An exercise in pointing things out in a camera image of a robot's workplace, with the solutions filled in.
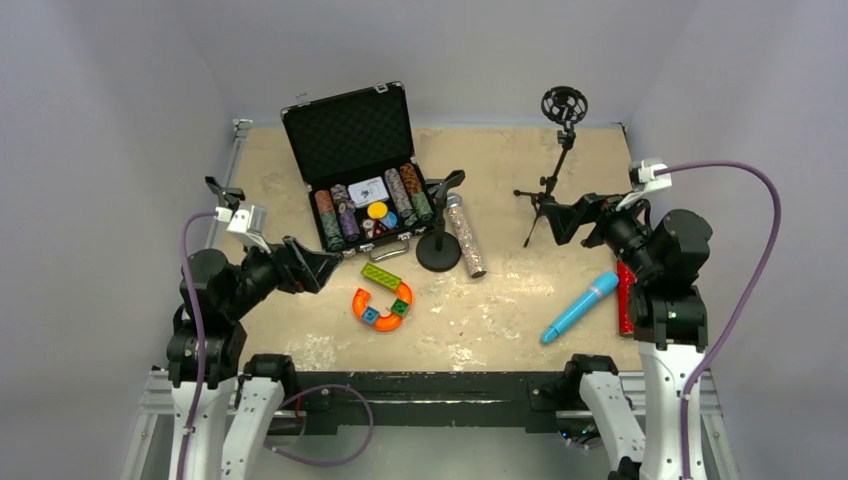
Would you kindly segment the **glitter microphone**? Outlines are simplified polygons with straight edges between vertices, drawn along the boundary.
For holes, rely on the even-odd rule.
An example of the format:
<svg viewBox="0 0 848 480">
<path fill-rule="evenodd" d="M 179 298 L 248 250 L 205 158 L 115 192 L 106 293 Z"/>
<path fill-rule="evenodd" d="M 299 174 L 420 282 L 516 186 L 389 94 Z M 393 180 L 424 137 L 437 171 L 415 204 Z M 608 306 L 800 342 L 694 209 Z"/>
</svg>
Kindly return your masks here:
<svg viewBox="0 0 848 480">
<path fill-rule="evenodd" d="M 446 211 L 458 240 L 462 258 L 472 279 L 486 275 L 482 252 L 474 235 L 473 229 L 463 209 L 463 199 L 457 193 L 449 193 L 446 198 Z"/>
</svg>

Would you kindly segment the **round-base mic stand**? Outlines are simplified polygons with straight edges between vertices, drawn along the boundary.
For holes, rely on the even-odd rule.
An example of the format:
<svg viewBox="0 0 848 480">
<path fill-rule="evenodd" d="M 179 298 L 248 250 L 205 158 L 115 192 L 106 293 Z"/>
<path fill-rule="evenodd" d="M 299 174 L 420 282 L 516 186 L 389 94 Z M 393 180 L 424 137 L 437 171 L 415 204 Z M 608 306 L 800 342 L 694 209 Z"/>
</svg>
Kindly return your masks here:
<svg viewBox="0 0 848 480">
<path fill-rule="evenodd" d="M 237 211 L 242 202 L 246 200 L 244 191 L 240 188 L 224 187 L 218 183 L 215 177 L 205 176 L 204 182 L 217 199 L 217 206 L 230 211 Z"/>
<path fill-rule="evenodd" d="M 461 257 L 461 247 L 455 236 L 446 233 L 444 212 L 447 207 L 449 190 L 460 186 L 465 180 L 462 169 L 451 171 L 444 179 L 426 181 L 427 192 L 434 206 L 434 228 L 424 234 L 416 246 L 416 259 L 428 271 L 442 273 L 457 265 Z"/>
</svg>

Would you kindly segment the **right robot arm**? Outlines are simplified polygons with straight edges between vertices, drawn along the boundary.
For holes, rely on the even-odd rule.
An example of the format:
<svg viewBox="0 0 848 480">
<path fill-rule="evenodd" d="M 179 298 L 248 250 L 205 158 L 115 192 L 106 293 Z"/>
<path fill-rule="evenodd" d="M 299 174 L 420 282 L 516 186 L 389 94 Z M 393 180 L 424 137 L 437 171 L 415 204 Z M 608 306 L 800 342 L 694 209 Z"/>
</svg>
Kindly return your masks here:
<svg viewBox="0 0 848 480">
<path fill-rule="evenodd" d="M 708 315 L 695 281 L 713 231 L 683 209 L 649 228 L 638 218 L 643 204 L 620 208 L 622 200 L 590 193 L 573 205 L 545 202 L 538 211 L 559 245 L 592 225 L 582 246 L 607 246 L 634 275 L 627 310 L 643 369 L 644 419 L 637 420 L 610 358 L 576 354 L 565 379 L 593 416 L 609 478 L 704 479 L 698 366 L 708 346 Z"/>
</svg>

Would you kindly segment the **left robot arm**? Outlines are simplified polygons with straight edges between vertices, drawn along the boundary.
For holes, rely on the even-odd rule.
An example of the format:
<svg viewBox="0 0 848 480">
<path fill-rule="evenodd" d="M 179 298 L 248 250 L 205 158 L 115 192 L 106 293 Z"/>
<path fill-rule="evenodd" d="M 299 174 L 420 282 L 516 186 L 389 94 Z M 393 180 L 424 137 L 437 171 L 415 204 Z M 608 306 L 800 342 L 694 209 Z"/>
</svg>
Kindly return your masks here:
<svg viewBox="0 0 848 480">
<path fill-rule="evenodd" d="M 240 264 L 214 248 L 184 255 L 184 304 L 166 347 L 175 417 L 170 478 L 221 474 L 225 404 L 247 339 L 242 319 L 275 291 L 319 293 L 342 261 L 291 236 L 268 251 L 248 248 Z"/>
</svg>

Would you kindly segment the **red microphone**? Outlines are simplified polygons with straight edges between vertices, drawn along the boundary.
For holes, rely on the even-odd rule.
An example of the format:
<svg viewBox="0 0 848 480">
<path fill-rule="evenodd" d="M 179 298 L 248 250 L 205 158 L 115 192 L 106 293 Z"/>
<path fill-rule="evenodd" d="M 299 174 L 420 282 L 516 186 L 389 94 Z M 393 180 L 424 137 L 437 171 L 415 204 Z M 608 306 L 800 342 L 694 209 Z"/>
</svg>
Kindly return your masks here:
<svg viewBox="0 0 848 480">
<path fill-rule="evenodd" d="M 622 337 L 631 337 L 634 332 L 633 322 L 630 318 L 628 305 L 636 278 L 630 269 L 620 260 L 617 261 L 616 274 L 618 285 L 616 288 L 618 301 L 618 332 Z"/>
</svg>

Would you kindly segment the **blue microphone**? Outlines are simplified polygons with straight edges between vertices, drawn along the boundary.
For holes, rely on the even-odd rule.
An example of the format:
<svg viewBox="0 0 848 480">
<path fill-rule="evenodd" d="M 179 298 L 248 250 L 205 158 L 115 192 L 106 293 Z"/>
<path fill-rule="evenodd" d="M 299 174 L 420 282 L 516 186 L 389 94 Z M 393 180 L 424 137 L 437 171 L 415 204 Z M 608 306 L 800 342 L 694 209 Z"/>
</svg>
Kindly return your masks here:
<svg viewBox="0 0 848 480">
<path fill-rule="evenodd" d="M 548 345 L 569 330 L 601 300 L 614 292 L 619 277 L 613 272 L 598 276 L 587 289 L 557 316 L 541 335 L 540 342 Z"/>
</svg>

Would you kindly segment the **blue toy brick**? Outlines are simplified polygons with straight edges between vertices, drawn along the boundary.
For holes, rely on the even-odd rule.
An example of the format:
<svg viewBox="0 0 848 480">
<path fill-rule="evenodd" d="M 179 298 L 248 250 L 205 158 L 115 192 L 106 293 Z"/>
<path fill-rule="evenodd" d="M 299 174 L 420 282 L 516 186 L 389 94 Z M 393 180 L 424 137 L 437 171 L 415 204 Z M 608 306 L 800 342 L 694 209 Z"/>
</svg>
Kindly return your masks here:
<svg viewBox="0 0 848 480">
<path fill-rule="evenodd" d="M 379 314 L 374 311 L 366 311 L 363 313 L 363 321 L 369 325 L 373 325 L 378 318 Z"/>
</svg>

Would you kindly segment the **lime green toy brick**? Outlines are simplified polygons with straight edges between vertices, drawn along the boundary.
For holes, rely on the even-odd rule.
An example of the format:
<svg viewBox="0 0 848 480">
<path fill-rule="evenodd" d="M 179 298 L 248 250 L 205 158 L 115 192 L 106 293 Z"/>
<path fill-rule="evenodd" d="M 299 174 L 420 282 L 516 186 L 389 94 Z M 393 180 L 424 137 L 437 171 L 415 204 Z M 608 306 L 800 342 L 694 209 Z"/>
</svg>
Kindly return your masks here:
<svg viewBox="0 0 848 480">
<path fill-rule="evenodd" d="M 390 292 L 395 292 L 403 283 L 399 276 L 372 263 L 366 263 L 360 273 L 365 279 L 387 289 Z"/>
</svg>

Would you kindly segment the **yellow poker chip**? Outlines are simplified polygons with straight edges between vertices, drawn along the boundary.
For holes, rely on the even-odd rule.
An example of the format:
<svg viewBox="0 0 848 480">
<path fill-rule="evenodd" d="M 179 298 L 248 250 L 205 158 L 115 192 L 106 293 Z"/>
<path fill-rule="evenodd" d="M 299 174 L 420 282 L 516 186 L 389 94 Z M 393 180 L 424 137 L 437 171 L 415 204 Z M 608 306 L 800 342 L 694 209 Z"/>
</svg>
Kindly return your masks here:
<svg viewBox="0 0 848 480">
<path fill-rule="evenodd" d="M 389 208 L 384 202 L 374 202 L 367 207 L 368 217 L 374 220 L 380 220 L 389 213 Z"/>
</svg>

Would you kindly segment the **orange curved toy track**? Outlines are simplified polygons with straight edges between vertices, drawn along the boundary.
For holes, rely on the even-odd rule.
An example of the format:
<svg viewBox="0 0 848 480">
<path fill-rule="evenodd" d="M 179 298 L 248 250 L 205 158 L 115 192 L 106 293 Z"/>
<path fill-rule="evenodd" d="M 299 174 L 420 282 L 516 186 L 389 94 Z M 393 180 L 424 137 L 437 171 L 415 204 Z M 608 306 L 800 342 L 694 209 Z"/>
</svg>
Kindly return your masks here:
<svg viewBox="0 0 848 480">
<path fill-rule="evenodd" d="M 412 307 L 414 305 L 414 294 L 412 289 L 405 282 L 403 282 L 399 286 L 399 288 L 392 293 L 395 295 L 395 300 L 401 299 L 410 304 L 410 310 L 408 311 L 405 317 L 401 318 L 391 313 L 390 307 L 395 302 L 395 300 L 384 311 L 374 308 L 370 304 L 372 297 L 371 293 L 362 288 L 356 290 L 351 301 L 351 308 L 354 316 L 362 324 L 367 327 L 370 327 L 371 329 L 377 332 L 388 333 L 398 329 L 403 324 L 406 317 L 411 313 Z M 374 311 L 375 313 L 379 314 L 379 318 L 373 325 L 369 325 L 363 321 L 363 313 L 366 311 Z"/>
</svg>

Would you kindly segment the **black poker chip case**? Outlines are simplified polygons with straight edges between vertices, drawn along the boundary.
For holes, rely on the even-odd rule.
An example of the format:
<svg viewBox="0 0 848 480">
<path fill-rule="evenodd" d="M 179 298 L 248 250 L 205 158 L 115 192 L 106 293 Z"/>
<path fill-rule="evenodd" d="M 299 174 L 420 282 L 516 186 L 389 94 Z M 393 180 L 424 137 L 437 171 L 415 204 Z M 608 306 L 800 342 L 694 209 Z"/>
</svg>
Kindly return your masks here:
<svg viewBox="0 0 848 480">
<path fill-rule="evenodd" d="M 396 227 L 368 236 L 362 222 L 365 207 L 354 210 L 357 240 L 350 241 L 337 222 L 339 238 L 328 233 L 315 195 L 336 185 L 385 180 L 386 171 L 410 164 L 420 183 L 425 182 L 415 161 L 415 148 L 405 86 L 390 81 L 283 108 L 280 120 L 289 140 L 302 182 L 308 191 L 311 215 L 326 252 L 354 256 L 377 247 L 421 236 L 436 226 L 436 217 L 411 223 L 400 219 Z"/>
</svg>

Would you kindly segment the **dark green toy brick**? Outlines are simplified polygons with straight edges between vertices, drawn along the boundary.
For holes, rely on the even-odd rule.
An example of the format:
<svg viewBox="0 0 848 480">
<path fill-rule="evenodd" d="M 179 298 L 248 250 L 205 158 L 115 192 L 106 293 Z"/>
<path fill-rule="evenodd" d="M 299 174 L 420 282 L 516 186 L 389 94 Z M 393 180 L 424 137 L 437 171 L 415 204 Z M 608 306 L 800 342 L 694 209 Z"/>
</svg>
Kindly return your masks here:
<svg viewBox="0 0 848 480">
<path fill-rule="evenodd" d="M 401 318 L 405 317 L 408 311 L 410 310 L 410 304 L 401 299 L 396 299 L 395 302 L 390 307 L 390 311 L 392 314 L 397 315 Z"/>
</svg>

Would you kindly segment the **white card deck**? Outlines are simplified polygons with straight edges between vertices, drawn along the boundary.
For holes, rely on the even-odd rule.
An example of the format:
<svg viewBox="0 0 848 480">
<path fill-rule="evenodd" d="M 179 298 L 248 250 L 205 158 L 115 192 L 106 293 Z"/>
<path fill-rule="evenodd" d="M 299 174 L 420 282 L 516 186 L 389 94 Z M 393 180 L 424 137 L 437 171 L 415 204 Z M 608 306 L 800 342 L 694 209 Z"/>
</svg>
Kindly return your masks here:
<svg viewBox="0 0 848 480">
<path fill-rule="evenodd" d="M 347 186 L 348 194 L 357 209 L 375 202 L 384 202 L 390 194 L 384 180 L 377 176 Z"/>
</svg>

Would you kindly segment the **black front table rail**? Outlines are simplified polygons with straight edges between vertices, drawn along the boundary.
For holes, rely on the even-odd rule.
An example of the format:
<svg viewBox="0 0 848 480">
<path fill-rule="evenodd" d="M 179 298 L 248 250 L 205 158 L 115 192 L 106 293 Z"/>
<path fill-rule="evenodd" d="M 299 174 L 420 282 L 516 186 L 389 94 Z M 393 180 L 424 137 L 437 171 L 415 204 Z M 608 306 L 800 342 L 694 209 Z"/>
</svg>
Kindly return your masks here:
<svg viewBox="0 0 848 480">
<path fill-rule="evenodd" d="M 309 435 L 341 426 L 522 428 L 551 433 L 587 411 L 562 372 L 302 372 L 317 387 L 301 411 Z"/>
</svg>

